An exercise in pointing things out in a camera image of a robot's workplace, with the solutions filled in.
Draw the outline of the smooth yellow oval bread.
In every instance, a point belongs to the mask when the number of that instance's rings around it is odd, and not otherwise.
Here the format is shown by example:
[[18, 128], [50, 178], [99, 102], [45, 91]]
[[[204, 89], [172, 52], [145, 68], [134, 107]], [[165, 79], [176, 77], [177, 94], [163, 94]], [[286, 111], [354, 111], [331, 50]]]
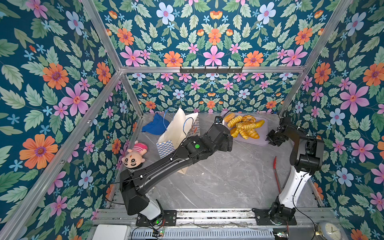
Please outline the smooth yellow oval bread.
[[259, 120], [259, 121], [254, 123], [254, 128], [255, 129], [261, 128], [264, 124], [265, 124], [265, 120]]

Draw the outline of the red silicone tongs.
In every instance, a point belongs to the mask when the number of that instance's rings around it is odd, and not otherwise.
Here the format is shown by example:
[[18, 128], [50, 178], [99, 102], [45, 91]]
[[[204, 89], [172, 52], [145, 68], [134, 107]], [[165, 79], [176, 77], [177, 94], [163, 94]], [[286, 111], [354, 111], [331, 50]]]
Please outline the red silicone tongs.
[[282, 188], [280, 185], [280, 180], [279, 180], [279, 176], [278, 176], [278, 172], [277, 172], [277, 156], [275, 156], [274, 161], [273, 161], [273, 170], [274, 170], [274, 175], [275, 175], [275, 180], [277, 183], [278, 191], [280, 194], [282, 192]]

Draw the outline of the lilac plastic tray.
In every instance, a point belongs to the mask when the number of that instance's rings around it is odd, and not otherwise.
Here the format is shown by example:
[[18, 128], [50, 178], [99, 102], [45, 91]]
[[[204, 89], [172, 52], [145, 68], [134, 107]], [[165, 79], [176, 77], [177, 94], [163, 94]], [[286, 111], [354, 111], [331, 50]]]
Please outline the lilac plastic tray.
[[[229, 112], [229, 113], [224, 113], [222, 112], [222, 117], [225, 117], [226, 115], [230, 114], [230, 113], [233, 113], [233, 112]], [[235, 113], [235, 117], [237, 116], [245, 116], [246, 114], [241, 114], [241, 113]], [[243, 139], [242, 136], [239, 134], [237, 138], [234, 138], [235, 141], [239, 141], [239, 142], [245, 142], [245, 143], [249, 143], [249, 144], [254, 144], [254, 145], [259, 145], [259, 146], [266, 146], [268, 144], [268, 141], [267, 141], [267, 133], [268, 133], [268, 120], [266, 120], [265, 118], [261, 118], [261, 117], [255, 117], [256, 118], [256, 122], [259, 121], [259, 120], [265, 120], [265, 124], [261, 127], [261, 128], [257, 128], [255, 129], [260, 138], [259, 139], [252, 139], [252, 138], [248, 138], [247, 140]], [[224, 126], [227, 127], [227, 124], [225, 121], [224, 121], [224, 118], [222, 120], [222, 124]]]

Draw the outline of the large braided bread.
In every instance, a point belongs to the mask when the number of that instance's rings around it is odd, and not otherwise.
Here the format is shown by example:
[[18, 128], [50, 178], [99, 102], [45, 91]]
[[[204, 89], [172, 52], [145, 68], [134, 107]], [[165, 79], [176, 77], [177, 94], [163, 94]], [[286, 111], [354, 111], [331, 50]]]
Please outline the large braided bread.
[[239, 130], [251, 130], [255, 129], [256, 127], [256, 124], [251, 122], [240, 122], [236, 124], [236, 128]]

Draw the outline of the blue checkered paper bag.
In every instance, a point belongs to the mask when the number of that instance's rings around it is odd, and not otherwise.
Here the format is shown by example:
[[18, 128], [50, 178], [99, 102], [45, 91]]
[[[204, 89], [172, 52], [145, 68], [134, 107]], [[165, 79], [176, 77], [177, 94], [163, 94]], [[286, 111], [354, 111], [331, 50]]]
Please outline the blue checkered paper bag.
[[166, 115], [168, 111], [169, 110], [165, 111], [162, 118], [162, 127], [165, 127], [166, 129], [156, 143], [161, 159], [180, 147], [182, 141], [186, 138], [200, 135], [200, 120], [198, 113], [186, 115], [185, 112], [179, 108], [167, 125]]

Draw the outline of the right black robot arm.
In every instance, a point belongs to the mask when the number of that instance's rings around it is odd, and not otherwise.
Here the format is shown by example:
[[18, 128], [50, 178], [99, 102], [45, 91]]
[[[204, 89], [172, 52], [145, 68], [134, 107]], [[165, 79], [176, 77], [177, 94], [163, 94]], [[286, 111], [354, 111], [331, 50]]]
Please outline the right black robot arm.
[[290, 117], [281, 118], [279, 127], [267, 134], [267, 140], [270, 145], [277, 147], [287, 140], [294, 143], [290, 155], [290, 175], [269, 212], [269, 218], [274, 224], [288, 224], [294, 219], [304, 186], [323, 165], [325, 143], [307, 135], [291, 122]]

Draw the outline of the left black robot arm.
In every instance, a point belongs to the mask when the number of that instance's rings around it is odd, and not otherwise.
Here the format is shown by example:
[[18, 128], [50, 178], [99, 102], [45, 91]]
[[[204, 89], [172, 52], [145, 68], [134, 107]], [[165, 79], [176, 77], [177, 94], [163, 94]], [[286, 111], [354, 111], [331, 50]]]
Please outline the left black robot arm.
[[161, 219], [163, 208], [157, 200], [147, 196], [149, 190], [173, 173], [206, 160], [217, 151], [230, 152], [232, 148], [230, 130], [214, 123], [205, 134], [186, 138], [176, 150], [148, 167], [134, 172], [122, 171], [120, 192], [127, 214], [141, 214], [149, 221]]

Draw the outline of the round sugared bread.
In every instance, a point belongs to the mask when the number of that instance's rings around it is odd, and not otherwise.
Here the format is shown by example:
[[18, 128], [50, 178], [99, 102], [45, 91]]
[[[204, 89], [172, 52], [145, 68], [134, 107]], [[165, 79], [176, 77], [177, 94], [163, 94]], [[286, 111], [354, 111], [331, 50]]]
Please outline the round sugared bread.
[[226, 123], [229, 123], [232, 119], [234, 119], [235, 118], [235, 113], [230, 113], [230, 114], [228, 114], [228, 115], [226, 115], [225, 117], [224, 117], [224, 121], [226, 122]]

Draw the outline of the alarm clock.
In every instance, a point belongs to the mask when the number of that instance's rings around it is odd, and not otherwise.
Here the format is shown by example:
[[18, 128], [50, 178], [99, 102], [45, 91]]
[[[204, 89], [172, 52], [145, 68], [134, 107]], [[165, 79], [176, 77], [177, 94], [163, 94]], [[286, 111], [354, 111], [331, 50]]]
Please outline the alarm clock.
[[342, 240], [342, 232], [339, 227], [331, 222], [320, 222], [317, 224], [315, 237], [318, 240]]

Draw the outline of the plush doll pink shirt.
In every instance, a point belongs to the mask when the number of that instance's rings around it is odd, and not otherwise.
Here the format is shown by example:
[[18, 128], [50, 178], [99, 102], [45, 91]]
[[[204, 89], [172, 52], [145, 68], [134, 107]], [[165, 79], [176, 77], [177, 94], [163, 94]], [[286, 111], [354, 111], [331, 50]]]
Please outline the plush doll pink shirt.
[[135, 141], [134, 146], [128, 149], [122, 159], [123, 165], [127, 169], [136, 170], [142, 167], [145, 162], [144, 155], [148, 151], [148, 146], [139, 141]]

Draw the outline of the white box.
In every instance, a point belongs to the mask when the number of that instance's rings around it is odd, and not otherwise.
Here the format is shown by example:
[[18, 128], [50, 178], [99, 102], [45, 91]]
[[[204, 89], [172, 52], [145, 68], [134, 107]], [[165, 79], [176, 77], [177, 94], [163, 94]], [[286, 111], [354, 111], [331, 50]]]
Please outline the white box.
[[126, 225], [98, 225], [91, 240], [127, 240], [130, 232]]

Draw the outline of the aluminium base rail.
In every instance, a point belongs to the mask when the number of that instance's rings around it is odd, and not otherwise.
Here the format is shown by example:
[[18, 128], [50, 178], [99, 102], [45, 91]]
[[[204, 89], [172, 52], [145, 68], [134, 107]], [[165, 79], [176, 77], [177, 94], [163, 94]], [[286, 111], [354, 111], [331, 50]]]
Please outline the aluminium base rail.
[[175, 226], [238, 226], [249, 228], [283, 228], [285, 226], [299, 228], [312, 227], [321, 222], [330, 222], [340, 226], [332, 208], [300, 208], [290, 222], [278, 224], [271, 221], [268, 209], [233, 208], [233, 209], [176, 209], [166, 214], [166, 220]]

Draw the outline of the black hook rail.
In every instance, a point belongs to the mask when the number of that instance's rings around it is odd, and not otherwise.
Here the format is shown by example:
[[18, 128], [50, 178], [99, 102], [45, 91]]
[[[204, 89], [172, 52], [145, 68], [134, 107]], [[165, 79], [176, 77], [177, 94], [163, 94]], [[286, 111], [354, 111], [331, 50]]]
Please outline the black hook rail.
[[243, 72], [242, 67], [180, 67], [181, 74], [239, 74]]

